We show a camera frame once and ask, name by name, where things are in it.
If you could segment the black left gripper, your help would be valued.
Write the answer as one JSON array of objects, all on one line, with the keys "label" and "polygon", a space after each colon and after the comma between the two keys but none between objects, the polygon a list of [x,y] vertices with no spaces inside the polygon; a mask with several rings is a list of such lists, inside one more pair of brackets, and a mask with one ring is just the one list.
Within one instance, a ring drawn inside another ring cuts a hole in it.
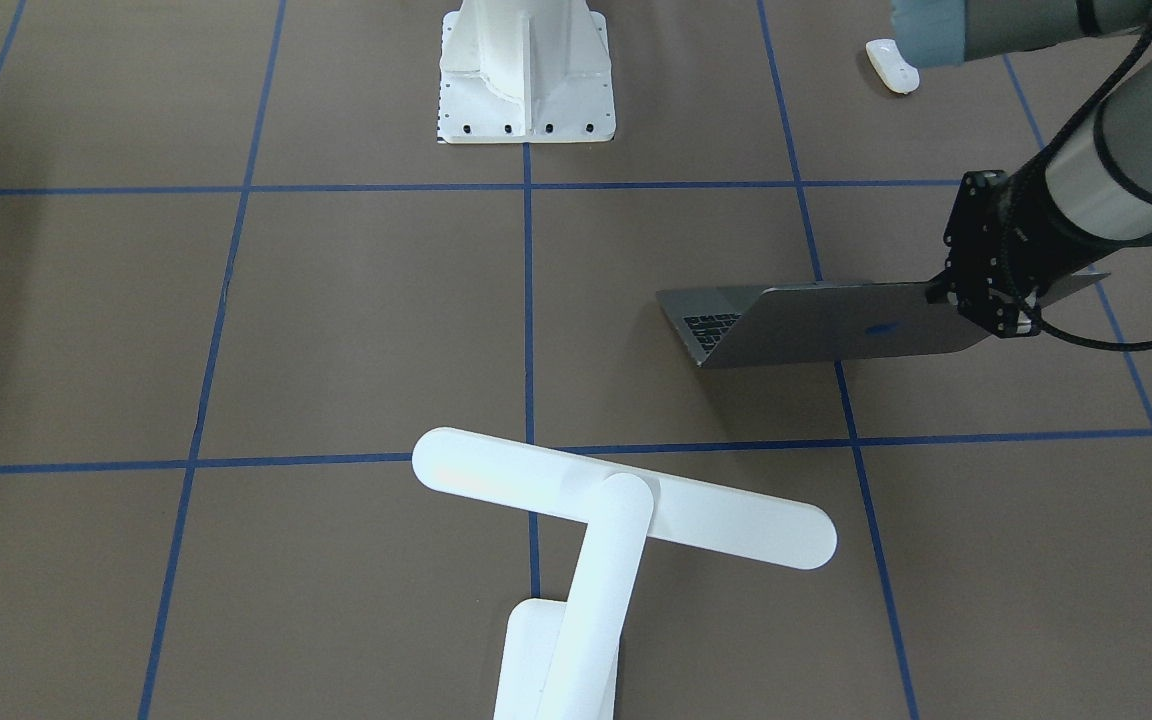
[{"label": "black left gripper", "polygon": [[943,270],[929,281],[925,301],[947,306],[995,338],[1032,338],[1041,332],[1023,306],[1046,306],[1087,287],[1087,273],[1034,250],[1005,232],[1009,176],[969,170],[943,229]]}]

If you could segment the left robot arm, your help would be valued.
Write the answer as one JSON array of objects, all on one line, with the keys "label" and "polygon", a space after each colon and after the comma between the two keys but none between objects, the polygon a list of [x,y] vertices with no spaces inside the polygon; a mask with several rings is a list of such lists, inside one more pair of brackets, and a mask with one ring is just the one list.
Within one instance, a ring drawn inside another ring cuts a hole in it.
[{"label": "left robot arm", "polygon": [[1044,316],[1060,281],[1129,247],[1152,245],[1152,1],[895,1],[893,40],[918,69],[1079,40],[1135,36],[1126,59],[1037,156],[1006,174],[968,172],[945,228],[929,301],[996,338],[1046,333],[1116,353]]}]

